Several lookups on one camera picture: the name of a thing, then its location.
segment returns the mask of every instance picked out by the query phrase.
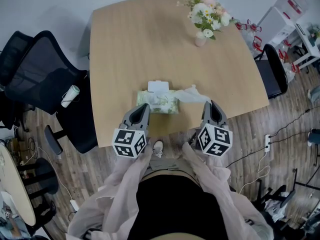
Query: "white cable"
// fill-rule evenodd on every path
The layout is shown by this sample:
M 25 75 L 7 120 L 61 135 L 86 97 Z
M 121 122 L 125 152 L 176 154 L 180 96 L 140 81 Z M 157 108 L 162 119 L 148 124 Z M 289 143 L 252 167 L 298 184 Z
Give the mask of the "white cable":
M 55 172 L 55 175 L 56 175 L 56 177 L 58 178 L 58 180 L 59 180 L 59 182 L 60 182 L 60 184 L 66 189 L 66 191 L 68 192 L 68 194 L 69 194 L 69 196 L 71 197 L 71 200 L 73 200 L 73 198 L 72 198 L 72 196 L 71 196 L 71 194 L 70 194 L 70 192 L 69 192 L 69 190 L 67 189 L 67 187 L 62 183 L 62 181 L 60 180 L 60 178 L 59 178 L 59 175 L 58 175 L 58 173 L 57 173 L 57 171 L 56 171 L 56 169 L 55 169 L 55 167 L 54 167 L 54 165 L 53 165 L 53 163 L 51 162 L 51 160 L 50 160 L 50 157 L 49 157 L 49 155 L 48 155 L 48 153 L 46 152 L 46 151 L 44 151 L 41 147 L 39 147 L 39 146 L 36 146 L 35 147 L 35 151 L 34 151 L 34 154 L 31 156 L 31 158 L 28 160 L 28 161 L 26 161 L 26 163 L 24 163 L 24 164 L 21 164 L 21 165 L 26 165 L 34 156 L 35 156 L 35 154 L 36 154 L 36 152 L 37 152 L 37 149 L 40 149 L 40 150 L 42 150 L 45 154 L 46 154 L 46 156 L 48 157 L 48 159 L 49 159 L 49 161 L 50 161 L 50 164 L 51 164 L 51 166 L 52 166 L 52 168 L 53 168 L 53 170 L 54 170 L 54 172 Z
M 270 170 L 271 170 L 271 167 L 270 167 L 269 165 L 266 165 L 262 170 L 260 170 L 260 163 L 261 163 L 261 160 L 262 160 L 262 159 L 264 159 L 264 158 L 266 157 L 266 155 L 267 155 L 267 154 L 268 154 L 268 152 L 266 152 L 266 153 L 265 153 L 265 155 L 264 155 L 263 157 L 261 157 L 261 159 L 260 159 L 260 161 L 259 161 L 258 174 L 259 174 L 259 173 L 261 173 L 264 169 L 266 169 L 266 168 L 268 168 L 268 167 L 269 167 L 268 172 L 267 172 L 265 175 L 262 175 L 262 176 L 260 176 L 260 177 L 256 178 L 254 181 L 244 184 L 244 185 L 243 185 L 243 187 L 240 189 L 239 194 L 241 194 L 241 191 L 244 189 L 244 187 L 245 187 L 246 185 L 250 185 L 250 184 L 252 184 L 252 183 L 256 182 L 257 180 L 259 180 L 260 178 L 263 178 L 263 177 L 268 176 L 268 174 L 270 173 Z

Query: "table top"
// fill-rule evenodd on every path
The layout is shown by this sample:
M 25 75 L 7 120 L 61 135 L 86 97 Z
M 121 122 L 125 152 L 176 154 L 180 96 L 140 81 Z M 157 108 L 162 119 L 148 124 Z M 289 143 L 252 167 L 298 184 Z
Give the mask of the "table top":
M 34 209 L 15 162 L 7 148 L 2 144 L 0 144 L 0 180 L 4 190 L 12 196 L 16 210 L 23 221 L 30 226 L 36 224 Z
M 198 29 L 177 0 L 127 0 L 93 12 L 90 85 L 99 147 L 110 146 L 114 129 L 136 105 L 148 81 L 168 81 L 171 90 L 196 85 L 228 118 L 269 105 L 254 59 L 234 24 L 216 40 L 195 46 Z M 203 103 L 179 103 L 179 114 L 151 114 L 149 136 L 199 127 Z
M 306 49 L 310 53 L 311 56 L 320 58 L 320 51 L 317 45 L 312 46 L 312 44 L 309 41 L 310 32 L 303 26 L 299 25 L 302 31 L 300 30 L 299 26 L 297 24 L 294 24 L 296 31 L 298 32 L 299 36 L 302 39 L 302 42 L 304 43 Z

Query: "beige cardigan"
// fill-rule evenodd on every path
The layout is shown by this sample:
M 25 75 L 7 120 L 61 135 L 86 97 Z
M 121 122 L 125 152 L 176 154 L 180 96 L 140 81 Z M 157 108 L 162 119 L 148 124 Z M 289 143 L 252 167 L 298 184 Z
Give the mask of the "beige cardigan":
M 188 143 L 183 145 L 182 150 L 203 191 L 213 194 L 217 199 L 229 240 L 274 238 L 272 229 L 251 202 L 244 195 L 230 191 L 227 182 L 229 169 L 212 166 L 210 170 Z M 140 154 L 137 159 L 119 158 L 114 171 L 104 181 L 104 186 L 87 199 L 75 214 L 66 239 L 79 240 L 90 228 L 102 229 L 102 232 L 92 233 L 92 240 L 127 239 L 139 211 L 136 199 L 138 185 L 147 170 L 151 155 L 152 148 L 148 145 L 144 154 Z M 248 219 L 254 222 L 254 226 L 245 222 Z

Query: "flower vase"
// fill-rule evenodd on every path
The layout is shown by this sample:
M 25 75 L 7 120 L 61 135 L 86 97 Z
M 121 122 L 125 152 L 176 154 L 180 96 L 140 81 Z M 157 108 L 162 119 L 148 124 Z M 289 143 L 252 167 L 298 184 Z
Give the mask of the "flower vase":
M 204 44 L 206 43 L 207 41 L 207 38 L 206 37 L 195 37 L 195 45 L 198 46 L 198 47 L 202 47 L 204 46 Z

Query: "wooden floor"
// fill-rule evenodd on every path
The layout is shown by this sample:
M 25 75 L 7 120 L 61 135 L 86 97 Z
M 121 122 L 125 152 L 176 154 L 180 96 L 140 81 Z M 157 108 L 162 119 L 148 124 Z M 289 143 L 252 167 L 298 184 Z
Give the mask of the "wooden floor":
M 295 79 L 289 83 L 288 92 L 270 100 L 268 107 L 229 119 L 228 124 L 233 131 L 233 147 L 223 158 L 223 164 L 227 166 L 236 159 L 262 148 L 265 134 L 274 134 L 279 128 L 296 119 L 306 109 L 319 105 L 319 103 L 311 104 L 306 97 L 307 90 L 318 85 L 320 85 L 320 75 L 314 68 L 310 67 L 309 74 L 306 74 L 304 70 L 296 74 Z M 38 109 L 33 112 L 30 111 L 26 115 L 26 125 L 30 132 L 21 134 L 23 139 L 27 141 L 28 137 L 33 137 L 36 145 L 47 151 L 62 183 L 69 189 L 72 198 L 79 205 L 95 193 L 98 187 L 103 184 L 104 179 L 112 172 L 116 162 L 112 147 L 96 147 L 87 154 L 80 154 L 65 137 L 60 140 L 64 150 L 60 159 L 54 155 L 44 137 L 46 125 L 50 125 L 53 131 L 60 130 L 60 125 L 54 115 L 49 115 Z M 316 108 L 280 131 L 277 136 L 271 139 L 271 142 L 319 127 L 320 108 Z M 173 157 L 181 154 L 182 144 L 192 136 L 193 132 L 194 130 L 190 130 L 163 137 L 164 153 Z M 257 173 L 259 160 L 263 155 L 264 152 L 260 151 L 231 165 L 229 167 L 231 170 L 229 184 L 239 191 L 245 183 L 252 182 L 258 176 L 264 175 L 267 169 Z M 48 159 L 47 155 L 41 150 L 39 150 L 38 156 Z M 269 175 L 263 178 L 265 187 L 271 187 L 275 190 L 286 184 L 287 188 L 291 190 L 294 168 L 298 168 L 297 180 L 306 183 L 316 170 L 313 165 L 315 158 L 316 148 L 314 145 L 312 147 L 307 146 L 307 133 L 298 134 L 279 143 L 273 143 L 270 152 L 261 161 L 261 168 L 266 165 L 271 166 Z M 320 187 L 319 179 L 320 172 L 316 174 L 310 184 Z M 255 200 L 257 191 L 258 184 L 255 182 L 244 187 L 242 193 L 250 200 Z M 300 224 L 302 222 L 301 217 L 305 217 L 319 201 L 319 193 L 314 190 L 297 186 L 296 191 L 295 197 L 286 208 L 286 214 L 292 218 L 293 226 Z M 61 185 L 55 195 L 47 195 L 46 197 L 55 202 L 57 215 L 45 227 L 53 239 L 64 239 L 63 232 L 67 232 L 69 225 L 68 216 L 72 219 L 74 215 L 71 213 L 73 212 L 70 204 L 71 198 Z

